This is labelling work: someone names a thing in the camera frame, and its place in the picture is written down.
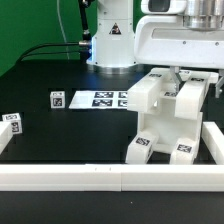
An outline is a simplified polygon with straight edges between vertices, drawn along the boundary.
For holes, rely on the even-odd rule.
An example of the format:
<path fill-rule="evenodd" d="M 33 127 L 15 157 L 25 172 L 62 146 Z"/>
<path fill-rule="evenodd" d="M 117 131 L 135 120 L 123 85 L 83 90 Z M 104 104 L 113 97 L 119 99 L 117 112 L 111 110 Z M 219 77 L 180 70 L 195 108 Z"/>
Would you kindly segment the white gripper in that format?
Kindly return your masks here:
<path fill-rule="evenodd" d="M 136 27 L 134 56 L 141 64 L 171 66 L 175 92 L 183 86 L 179 67 L 220 69 L 215 85 L 219 98 L 224 85 L 224 28 L 188 29 L 181 16 L 147 15 Z"/>

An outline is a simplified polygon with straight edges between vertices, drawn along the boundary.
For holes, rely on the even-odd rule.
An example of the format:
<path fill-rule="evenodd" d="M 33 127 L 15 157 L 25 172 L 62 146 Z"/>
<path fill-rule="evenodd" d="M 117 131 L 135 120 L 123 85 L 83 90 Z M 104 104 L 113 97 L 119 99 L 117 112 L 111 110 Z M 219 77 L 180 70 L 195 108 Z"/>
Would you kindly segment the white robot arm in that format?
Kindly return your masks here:
<path fill-rule="evenodd" d="M 136 63 L 216 69 L 224 86 L 224 0 L 98 0 L 90 65 L 107 71 Z"/>

